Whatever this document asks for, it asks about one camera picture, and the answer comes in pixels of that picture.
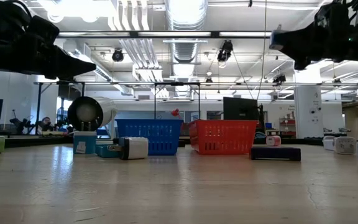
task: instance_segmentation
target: red basket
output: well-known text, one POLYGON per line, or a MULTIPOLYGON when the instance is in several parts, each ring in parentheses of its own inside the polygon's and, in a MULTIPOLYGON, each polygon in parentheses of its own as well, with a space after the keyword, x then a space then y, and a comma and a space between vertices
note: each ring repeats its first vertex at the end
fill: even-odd
POLYGON ((197 120, 190 123, 191 146, 202 155, 248 154, 258 121, 197 120))

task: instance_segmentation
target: workshop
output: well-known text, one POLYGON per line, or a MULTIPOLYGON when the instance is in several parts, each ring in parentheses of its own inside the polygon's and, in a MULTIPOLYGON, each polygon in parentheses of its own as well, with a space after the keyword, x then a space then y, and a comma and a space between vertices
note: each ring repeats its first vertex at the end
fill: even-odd
POLYGON ((358 0, 0 0, 0 223, 358 223, 358 0))

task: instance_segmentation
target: plastic basket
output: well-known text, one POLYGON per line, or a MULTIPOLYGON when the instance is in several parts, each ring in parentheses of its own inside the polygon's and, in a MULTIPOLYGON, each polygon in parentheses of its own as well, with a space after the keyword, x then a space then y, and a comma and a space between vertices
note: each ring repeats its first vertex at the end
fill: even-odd
POLYGON ((182 120, 116 119, 120 137, 145 137, 150 156, 172 156, 177 153, 182 120))
POLYGON ((202 155, 248 154, 258 121, 202 121, 190 123, 189 133, 193 149, 202 155))

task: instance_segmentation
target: teal box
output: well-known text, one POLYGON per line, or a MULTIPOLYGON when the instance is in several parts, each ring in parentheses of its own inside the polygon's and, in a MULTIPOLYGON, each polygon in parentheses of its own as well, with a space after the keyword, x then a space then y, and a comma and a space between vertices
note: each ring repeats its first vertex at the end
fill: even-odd
POLYGON ((116 158, 120 157, 121 152, 115 151, 117 144, 113 144, 112 141, 99 140, 96 141, 96 153, 103 158, 116 158))
POLYGON ((74 154, 94 154, 96 152, 96 131, 74 132, 74 154))

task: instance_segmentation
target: blue basket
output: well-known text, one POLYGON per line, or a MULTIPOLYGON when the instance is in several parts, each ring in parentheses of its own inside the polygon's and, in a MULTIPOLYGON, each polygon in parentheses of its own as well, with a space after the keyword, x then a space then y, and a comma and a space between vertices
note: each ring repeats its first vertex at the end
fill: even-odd
POLYGON ((150 156, 173 156, 177 153, 182 120, 116 119, 120 137, 145 137, 150 156))

